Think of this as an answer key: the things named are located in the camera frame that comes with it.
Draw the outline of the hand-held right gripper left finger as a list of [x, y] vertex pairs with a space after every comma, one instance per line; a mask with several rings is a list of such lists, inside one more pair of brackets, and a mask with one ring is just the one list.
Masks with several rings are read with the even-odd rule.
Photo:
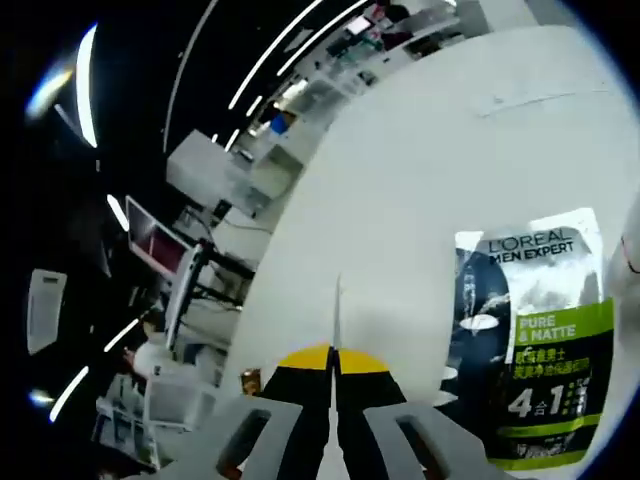
[[315, 479], [329, 438], [327, 344], [284, 358], [264, 390], [216, 408], [161, 479]]

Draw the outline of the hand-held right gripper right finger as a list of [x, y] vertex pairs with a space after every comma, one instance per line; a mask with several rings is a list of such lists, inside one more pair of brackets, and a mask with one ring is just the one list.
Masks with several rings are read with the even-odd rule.
[[351, 479], [510, 479], [482, 441], [434, 407], [408, 401], [370, 354], [335, 352], [337, 436]]

